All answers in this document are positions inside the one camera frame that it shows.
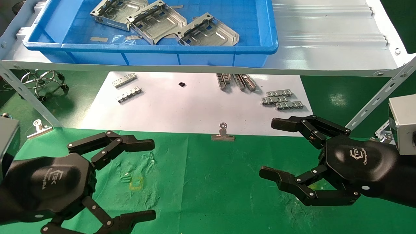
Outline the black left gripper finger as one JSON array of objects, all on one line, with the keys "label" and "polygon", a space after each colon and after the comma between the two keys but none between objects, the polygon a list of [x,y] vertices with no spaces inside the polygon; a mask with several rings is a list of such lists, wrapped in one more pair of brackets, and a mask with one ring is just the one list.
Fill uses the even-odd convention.
[{"label": "black left gripper finger", "polygon": [[155,149],[152,139],[138,140],[134,135],[119,135],[106,131],[92,135],[67,145],[69,153],[80,155],[100,150],[91,158],[91,164],[96,170],[101,170],[122,152],[141,152]]},{"label": "black left gripper finger", "polygon": [[[95,234],[130,234],[136,224],[156,219],[156,212],[154,210],[126,213],[111,218],[90,196],[86,196],[82,200],[82,205],[102,223],[102,226]],[[80,234],[78,231],[63,228],[61,226],[63,222],[63,217],[55,216],[50,222],[42,227],[41,233]]]}]

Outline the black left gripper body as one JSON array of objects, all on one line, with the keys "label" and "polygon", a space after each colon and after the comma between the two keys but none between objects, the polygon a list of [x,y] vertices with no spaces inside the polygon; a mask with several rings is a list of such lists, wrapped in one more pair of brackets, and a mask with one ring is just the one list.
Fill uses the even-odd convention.
[{"label": "black left gripper body", "polygon": [[77,153],[65,157],[14,160],[1,182],[0,222],[39,222],[55,216],[69,220],[95,192],[96,172]]}]

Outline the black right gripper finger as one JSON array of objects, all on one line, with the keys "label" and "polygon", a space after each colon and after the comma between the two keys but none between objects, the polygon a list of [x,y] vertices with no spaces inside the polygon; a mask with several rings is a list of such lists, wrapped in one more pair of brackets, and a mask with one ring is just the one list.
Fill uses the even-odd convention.
[{"label": "black right gripper finger", "polygon": [[316,115],[291,116],[288,119],[273,118],[271,127],[286,132],[299,132],[316,149],[325,146],[327,137],[349,136],[351,133],[350,129]]},{"label": "black right gripper finger", "polygon": [[293,194],[305,206],[350,206],[361,194],[352,189],[313,190],[309,188],[315,182],[330,175],[325,165],[319,165],[299,176],[278,169],[262,166],[259,176],[275,182],[280,191]]}]

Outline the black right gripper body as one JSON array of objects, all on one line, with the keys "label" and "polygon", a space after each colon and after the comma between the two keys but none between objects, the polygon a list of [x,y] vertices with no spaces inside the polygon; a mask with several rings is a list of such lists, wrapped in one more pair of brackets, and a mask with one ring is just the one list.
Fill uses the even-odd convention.
[{"label": "black right gripper body", "polygon": [[323,178],[334,188],[381,199],[403,198],[399,160],[394,145],[344,135],[327,139],[320,156]]}]

